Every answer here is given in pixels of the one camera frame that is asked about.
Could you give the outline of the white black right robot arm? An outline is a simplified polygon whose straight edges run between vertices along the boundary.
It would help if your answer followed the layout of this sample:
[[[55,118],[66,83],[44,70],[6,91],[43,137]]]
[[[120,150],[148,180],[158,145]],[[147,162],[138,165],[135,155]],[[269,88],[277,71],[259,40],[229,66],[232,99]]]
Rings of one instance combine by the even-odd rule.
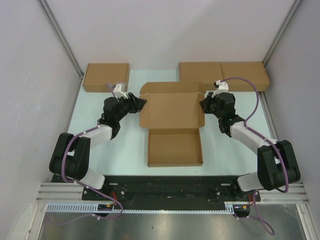
[[[221,133],[241,142],[257,156],[257,171],[239,176],[230,188],[231,196],[242,201],[249,191],[281,191],[281,187],[286,193],[289,184],[301,179],[292,144],[288,140],[265,137],[246,125],[245,119],[236,114],[235,103],[235,96],[229,92],[209,92],[199,103],[205,114],[213,114],[218,119]]]

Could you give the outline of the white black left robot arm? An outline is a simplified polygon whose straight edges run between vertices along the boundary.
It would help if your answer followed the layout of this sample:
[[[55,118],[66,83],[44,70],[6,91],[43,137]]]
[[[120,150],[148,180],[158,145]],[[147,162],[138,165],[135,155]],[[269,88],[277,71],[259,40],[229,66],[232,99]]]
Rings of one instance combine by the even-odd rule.
[[[106,98],[95,127],[76,135],[68,132],[59,135],[49,171],[67,183],[78,181],[93,188],[93,194],[100,200],[107,199],[111,188],[105,184],[105,176],[89,167],[91,149],[114,139],[120,131],[120,121],[127,114],[139,113],[146,103],[146,99],[131,92]]]

